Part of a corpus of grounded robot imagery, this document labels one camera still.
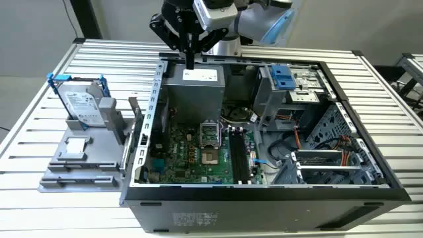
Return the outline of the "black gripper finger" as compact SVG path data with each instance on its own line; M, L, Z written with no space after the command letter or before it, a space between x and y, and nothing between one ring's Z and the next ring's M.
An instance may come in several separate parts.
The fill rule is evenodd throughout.
M176 15L176 31L178 35L169 30L165 25L165 18L161 14L152 16L149 28L172 50L184 53L185 69L190 69L190 47L182 17L178 14Z
M206 52L214 44L225 37L228 34L228 28L220 28L212 30L206 36L198 39L198 34L192 34L190 37L190 69L194 68L194 55Z

